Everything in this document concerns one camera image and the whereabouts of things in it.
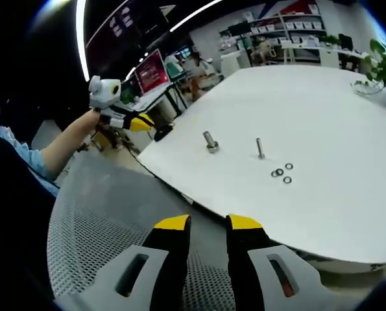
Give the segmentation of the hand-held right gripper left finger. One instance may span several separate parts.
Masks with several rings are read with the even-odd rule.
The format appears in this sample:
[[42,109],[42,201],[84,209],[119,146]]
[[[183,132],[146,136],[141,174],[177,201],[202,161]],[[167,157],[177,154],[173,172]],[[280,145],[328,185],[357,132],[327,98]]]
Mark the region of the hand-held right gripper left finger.
[[96,274],[82,293],[84,310],[178,310],[187,275],[191,217],[159,221]]

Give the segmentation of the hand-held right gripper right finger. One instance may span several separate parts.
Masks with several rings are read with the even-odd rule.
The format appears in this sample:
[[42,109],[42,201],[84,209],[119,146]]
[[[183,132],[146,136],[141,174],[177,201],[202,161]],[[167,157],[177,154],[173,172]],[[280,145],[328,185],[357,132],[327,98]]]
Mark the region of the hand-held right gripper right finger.
[[313,266],[252,218],[226,216],[226,245],[237,310],[356,309],[355,297],[325,287]]

